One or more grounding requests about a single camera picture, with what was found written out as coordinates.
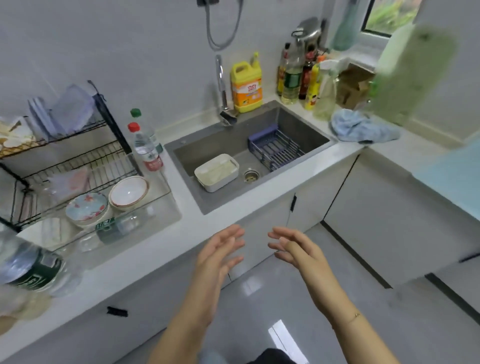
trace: drain strainer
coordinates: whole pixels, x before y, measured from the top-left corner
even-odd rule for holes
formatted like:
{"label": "drain strainer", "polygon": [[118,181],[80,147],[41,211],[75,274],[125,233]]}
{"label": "drain strainer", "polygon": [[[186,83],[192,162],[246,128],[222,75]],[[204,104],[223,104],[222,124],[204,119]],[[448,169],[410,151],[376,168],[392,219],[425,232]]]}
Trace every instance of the drain strainer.
{"label": "drain strainer", "polygon": [[243,174],[244,181],[247,183],[255,182],[257,179],[260,178],[260,174],[256,170],[247,170]]}

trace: towel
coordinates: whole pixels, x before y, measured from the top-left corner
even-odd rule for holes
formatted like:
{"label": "towel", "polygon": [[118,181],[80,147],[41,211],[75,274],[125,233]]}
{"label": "towel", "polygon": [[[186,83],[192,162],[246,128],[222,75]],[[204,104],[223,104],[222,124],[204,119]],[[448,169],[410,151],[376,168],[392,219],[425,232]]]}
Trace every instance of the towel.
{"label": "towel", "polygon": [[360,111],[338,110],[333,114],[330,127],[339,140],[359,143],[384,143],[400,137],[397,127],[373,122]]}

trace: teal bottle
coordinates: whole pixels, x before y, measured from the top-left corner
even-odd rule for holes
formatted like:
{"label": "teal bottle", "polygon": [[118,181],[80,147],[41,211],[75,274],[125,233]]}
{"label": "teal bottle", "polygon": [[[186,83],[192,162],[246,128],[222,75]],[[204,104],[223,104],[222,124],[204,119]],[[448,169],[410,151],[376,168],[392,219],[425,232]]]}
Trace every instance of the teal bottle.
{"label": "teal bottle", "polygon": [[356,26],[359,3],[359,0],[350,0],[348,2],[342,23],[338,27],[333,39],[333,49],[344,51],[350,49],[355,44],[359,32]]}

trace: black baseboard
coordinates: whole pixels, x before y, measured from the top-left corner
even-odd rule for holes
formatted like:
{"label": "black baseboard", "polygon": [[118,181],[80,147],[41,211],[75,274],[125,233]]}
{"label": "black baseboard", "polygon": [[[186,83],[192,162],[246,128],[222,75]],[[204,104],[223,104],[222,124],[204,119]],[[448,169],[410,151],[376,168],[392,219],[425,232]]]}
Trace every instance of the black baseboard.
{"label": "black baseboard", "polygon": [[433,273],[425,275],[425,278],[437,287],[442,293],[447,296],[453,303],[470,316],[477,324],[480,325],[480,313],[468,304],[462,297],[460,297],[453,289],[451,289],[445,282],[438,278]]}
{"label": "black baseboard", "polygon": [[392,288],[391,285],[388,284],[388,282],[386,280],[384,280],[382,278],[382,276],[380,274],[378,274],[375,269],[373,269],[355,250],[353,250],[353,248],[347,244],[347,242],[345,240],[342,239],[342,237],[340,235],[338,235],[335,230],[333,230],[330,225],[328,225],[325,220],[321,221],[320,222],[321,225],[327,229],[327,231],[332,234],[332,236],[340,243],[342,244],[342,246],[347,250],[347,252],[350,253],[350,255],[352,255],[352,257],[354,257],[361,265],[362,267],[364,267],[367,272],[369,272],[377,281],[378,283],[380,283],[383,288],[385,289],[389,289],[389,288]]}

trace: floor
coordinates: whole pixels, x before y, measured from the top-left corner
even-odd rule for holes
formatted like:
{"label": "floor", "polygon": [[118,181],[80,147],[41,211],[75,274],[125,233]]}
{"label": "floor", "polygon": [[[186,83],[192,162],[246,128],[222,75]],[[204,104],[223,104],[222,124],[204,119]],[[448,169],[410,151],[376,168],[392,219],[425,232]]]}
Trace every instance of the floor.
{"label": "floor", "polygon": [[[480,326],[425,278],[385,290],[321,225],[307,235],[400,362],[479,362]],[[159,335],[117,364],[145,363]],[[204,347],[231,364],[254,360],[269,347],[286,350],[297,364],[346,363],[299,273],[273,256],[224,288]]]}

